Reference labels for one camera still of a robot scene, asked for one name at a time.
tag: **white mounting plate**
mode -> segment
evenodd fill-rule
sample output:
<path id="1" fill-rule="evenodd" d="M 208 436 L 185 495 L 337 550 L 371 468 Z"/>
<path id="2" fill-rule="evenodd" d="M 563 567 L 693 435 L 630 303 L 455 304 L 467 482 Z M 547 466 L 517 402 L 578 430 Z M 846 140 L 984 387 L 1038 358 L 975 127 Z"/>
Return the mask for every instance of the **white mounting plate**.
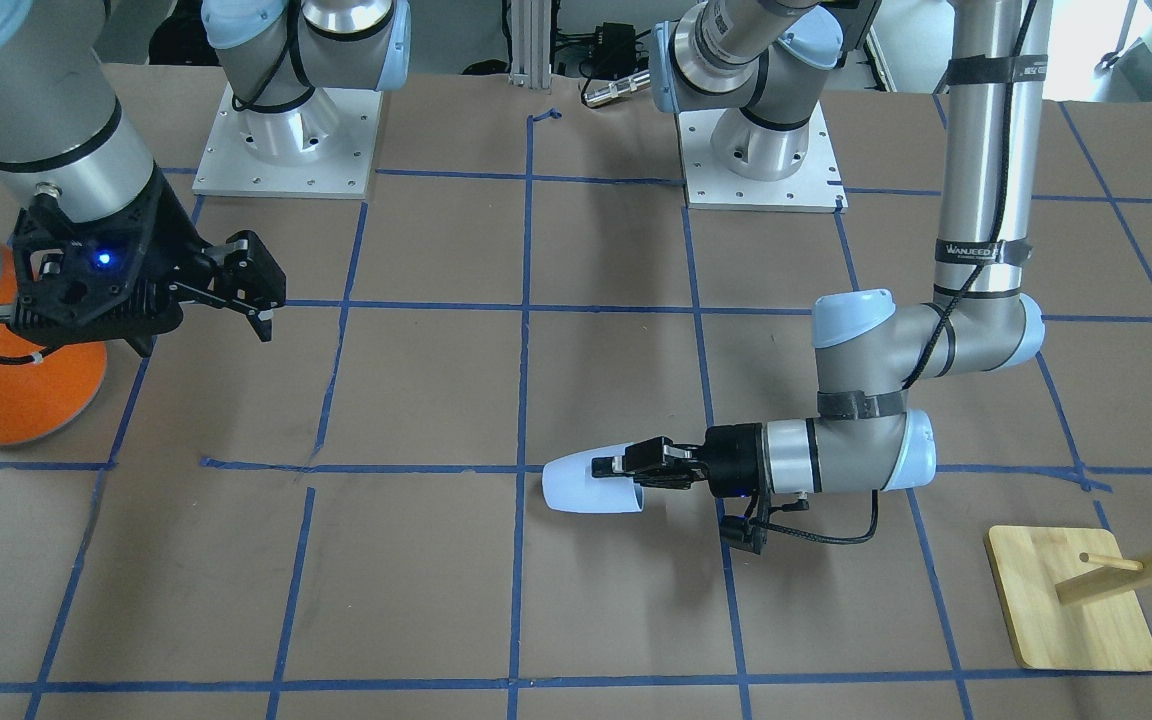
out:
<path id="1" fill-rule="evenodd" d="M 333 143 L 334 156 L 305 165 L 274 165 L 257 158 L 243 141 L 238 113 L 230 106 L 233 91 L 225 86 L 207 146 L 194 179 L 197 195 L 232 197 L 319 197 L 361 200 L 367 195 L 376 131 L 380 127 L 384 94 L 370 90 L 324 89 L 335 103 L 348 137 Z"/>
<path id="2" fill-rule="evenodd" d="M 682 173 L 687 179 L 687 205 L 710 210 L 778 210 L 783 213 L 833 213 L 838 203 L 847 210 L 847 192 L 838 174 L 833 142 L 817 104 L 808 131 L 812 139 L 799 172 L 783 181 L 755 181 L 728 170 L 708 144 L 718 119 L 726 109 L 696 109 L 679 114 Z"/>

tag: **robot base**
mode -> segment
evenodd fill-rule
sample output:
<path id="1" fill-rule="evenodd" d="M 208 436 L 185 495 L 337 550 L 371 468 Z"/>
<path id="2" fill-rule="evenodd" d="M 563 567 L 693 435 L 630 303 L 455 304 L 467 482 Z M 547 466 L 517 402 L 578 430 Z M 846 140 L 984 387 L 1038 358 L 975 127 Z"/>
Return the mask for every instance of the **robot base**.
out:
<path id="1" fill-rule="evenodd" d="M 348 132 L 348 137 L 338 138 L 333 156 L 302 165 L 275 165 L 257 158 L 244 146 L 238 113 L 230 106 L 233 91 L 225 86 L 207 136 L 207 149 L 198 161 L 194 191 L 230 197 L 364 199 L 376 154 L 382 94 L 336 88 L 320 92 L 326 92 L 338 106 L 342 132 Z"/>
<path id="2" fill-rule="evenodd" d="M 820 105 L 809 122 L 812 143 L 799 169 L 782 181 L 761 182 L 728 170 L 714 156 L 708 137 L 726 109 L 679 114 L 687 205 L 708 210 L 776 210 L 785 213 L 833 213 L 847 210 L 847 195 Z"/>

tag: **wooden stand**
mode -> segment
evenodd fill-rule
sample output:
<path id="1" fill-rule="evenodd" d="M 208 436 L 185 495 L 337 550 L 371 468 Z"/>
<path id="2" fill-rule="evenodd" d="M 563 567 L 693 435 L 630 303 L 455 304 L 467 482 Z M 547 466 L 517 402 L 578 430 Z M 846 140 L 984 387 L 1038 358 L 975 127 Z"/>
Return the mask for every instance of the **wooden stand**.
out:
<path id="1" fill-rule="evenodd" d="M 1016 525 L 990 528 L 986 548 L 1021 667 L 1152 670 L 1152 635 L 1134 592 L 1152 585 L 1152 552 L 1126 559 L 1101 529 Z"/>

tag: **mounting plate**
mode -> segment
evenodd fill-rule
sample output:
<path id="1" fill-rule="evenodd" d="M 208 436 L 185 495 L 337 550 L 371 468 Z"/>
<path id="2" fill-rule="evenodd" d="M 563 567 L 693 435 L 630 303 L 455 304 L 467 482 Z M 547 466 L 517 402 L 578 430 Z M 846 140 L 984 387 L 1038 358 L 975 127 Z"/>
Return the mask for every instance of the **mounting plate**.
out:
<path id="1" fill-rule="evenodd" d="M 808 122 L 812 141 L 799 172 L 773 182 L 737 176 L 718 161 L 708 137 L 725 111 L 696 109 L 679 114 L 687 205 L 710 210 L 833 213 L 842 202 L 842 209 L 847 210 L 847 192 L 842 190 L 842 176 L 838 173 L 838 159 L 819 104 Z"/>
<path id="2" fill-rule="evenodd" d="M 334 154 L 303 165 L 273 164 L 257 158 L 243 142 L 238 113 L 230 106 L 227 85 L 211 124 L 207 146 L 194 179 L 197 195 L 232 197 L 317 197 L 361 200 L 367 195 L 376 132 L 384 94 L 370 90 L 323 90 L 342 118 L 344 137 L 333 142 Z"/>

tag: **wooden base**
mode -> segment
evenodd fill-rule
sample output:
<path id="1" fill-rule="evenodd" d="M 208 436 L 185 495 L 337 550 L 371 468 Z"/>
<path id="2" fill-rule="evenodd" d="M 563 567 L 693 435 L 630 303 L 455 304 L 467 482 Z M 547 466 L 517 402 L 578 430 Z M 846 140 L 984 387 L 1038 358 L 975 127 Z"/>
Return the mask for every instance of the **wooden base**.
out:
<path id="1" fill-rule="evenodd" d="M 986 536 L 998 600 L 1021 667 L 1152 670 L 1152 635 L 1135 592 L 1062 606 L 1056 583 L 1093 570 L 1078 553 L 1122 558 L 1107 530 L 996 525 Z"/>

